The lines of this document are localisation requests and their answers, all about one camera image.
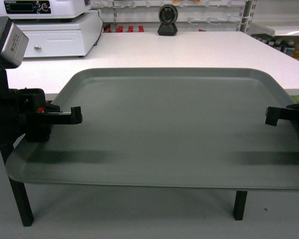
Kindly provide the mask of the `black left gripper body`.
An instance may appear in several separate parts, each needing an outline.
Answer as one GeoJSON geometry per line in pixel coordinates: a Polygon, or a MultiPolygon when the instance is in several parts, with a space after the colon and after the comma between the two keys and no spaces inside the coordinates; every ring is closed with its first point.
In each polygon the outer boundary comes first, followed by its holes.
{"type": "Polygon", "coordinates": [[[48,103],[42,89],[21,89],[19,123],[28,142],[47,142],[52,123],[48,116],[60,113],[60,106],[48,103]]]}

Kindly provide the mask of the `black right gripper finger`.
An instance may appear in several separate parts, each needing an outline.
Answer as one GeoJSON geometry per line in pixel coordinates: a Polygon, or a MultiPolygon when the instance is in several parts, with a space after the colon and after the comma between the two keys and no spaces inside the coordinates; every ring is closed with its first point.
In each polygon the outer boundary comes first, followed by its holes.
{"type": "Polygon", "coordinates": [[[277,126],[278,120],[299,121],[299,110],[289,108],[267,107],[265,124],[277,126]]]}

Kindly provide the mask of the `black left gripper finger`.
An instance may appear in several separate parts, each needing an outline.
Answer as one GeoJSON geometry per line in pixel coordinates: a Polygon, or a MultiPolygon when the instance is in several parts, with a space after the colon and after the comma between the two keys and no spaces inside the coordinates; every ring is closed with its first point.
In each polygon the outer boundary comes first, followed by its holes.
{"type": "Polygon", "coordinates": [[[83,121],[81,107],[72,107],[71,112],[28,113],[28,124],[80,124],[83,121]]]}

